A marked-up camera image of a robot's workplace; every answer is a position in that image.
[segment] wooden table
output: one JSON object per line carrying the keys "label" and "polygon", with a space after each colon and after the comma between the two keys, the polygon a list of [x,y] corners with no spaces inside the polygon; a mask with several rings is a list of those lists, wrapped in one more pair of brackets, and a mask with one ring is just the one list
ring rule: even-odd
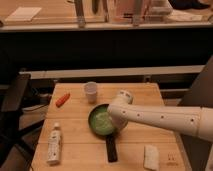
{"label": "wooden table", "polygon": [[[89,112],[99,104],[109,103],[117,91],[125,89],[134,95],[136,105],[164,105],[154,83],[99,83],[96,104],[88,104],[83,84],[57,84],[46,114],[46,119],[36,148],[32,167],[35,171],[141,171],[143,167],[144,145],[158,147],[160,170],[188,170],[184,163],[183,151],[179,149],[172,131],[142,124],[128,123],[116,138],[118,162],[108,163],[106,145],[96,137],[88,126]],[[70,92],[70,99],[61,107],[55,106],[56,100]],[[63,141],[61,163],[49,166],[46,163],[48,138],[53,124],[61,125]]]}
{"label": "wooden table", "polygon": [[[203,18],[200,22],[175,22],[175,21],[146,21],[139,27],[133,27],[130,23],[118,22],[115,20],[115,3],[114,0],[107,0],[109,10],[109,21],[105,22],[105,13],[102,3],[99,4],[99,11],[92,12],[92,0],[83,0],[86,26],[84,30],[121,30],[121,29],[138,29],[138,28],[182,28],[182,27],[212,27],[208,18],[213,14],[210,8],[205,10],[189,10],[191,13],[201,14]],[[77,24],[75,6],[68,3],[67,0],[0,0],[0,20],[4,31],[63,31],[63,30],[80,30]],[[41,7],[42,10],[33,17],[31,21],[6,21],[5,19],[13,13],[18,7]]]}

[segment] white bottle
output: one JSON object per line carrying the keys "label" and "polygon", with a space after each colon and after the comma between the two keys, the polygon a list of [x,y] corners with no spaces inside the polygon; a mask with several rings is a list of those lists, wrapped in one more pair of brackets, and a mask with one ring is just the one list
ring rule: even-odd
{"label": "white bottle", "polygon": [[61,131],[59,123],[54,124],[48,142],[47,163],[56,165],[60,163],[61,153]]}

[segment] paper cup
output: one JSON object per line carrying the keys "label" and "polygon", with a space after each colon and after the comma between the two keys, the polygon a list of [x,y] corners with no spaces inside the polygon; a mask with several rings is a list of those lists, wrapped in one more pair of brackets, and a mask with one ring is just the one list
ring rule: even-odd
{"label": "paper cup", "polygon": [[87,82],[84,85],[84,92],[89,103],[95,103],[97,100],[97,83],[96,82]]}

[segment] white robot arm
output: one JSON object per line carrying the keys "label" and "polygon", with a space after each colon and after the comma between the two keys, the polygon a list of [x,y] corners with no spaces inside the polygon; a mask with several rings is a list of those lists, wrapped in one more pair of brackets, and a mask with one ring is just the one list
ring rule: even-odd
{"label": "white robot arm", "polygon": [[166,107],[131,105],[133,96],[125,90],[118,92],[109,104],[113,125],[123,129],[128,121],[147,124],[199,137],[213,142],[213,109],[202,107]]}

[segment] black frying pan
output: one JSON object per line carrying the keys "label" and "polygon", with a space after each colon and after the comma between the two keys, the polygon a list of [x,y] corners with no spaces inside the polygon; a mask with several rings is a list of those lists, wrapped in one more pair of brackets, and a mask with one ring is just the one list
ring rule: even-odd
{"label": "black frying pan", "polygon": [[109,162],[117,161],[115,146],[116,128],[112,125],[107,113],[108,104],[95,107],[89,115],[88,122],[91,130],[101,138],[105,138]]}

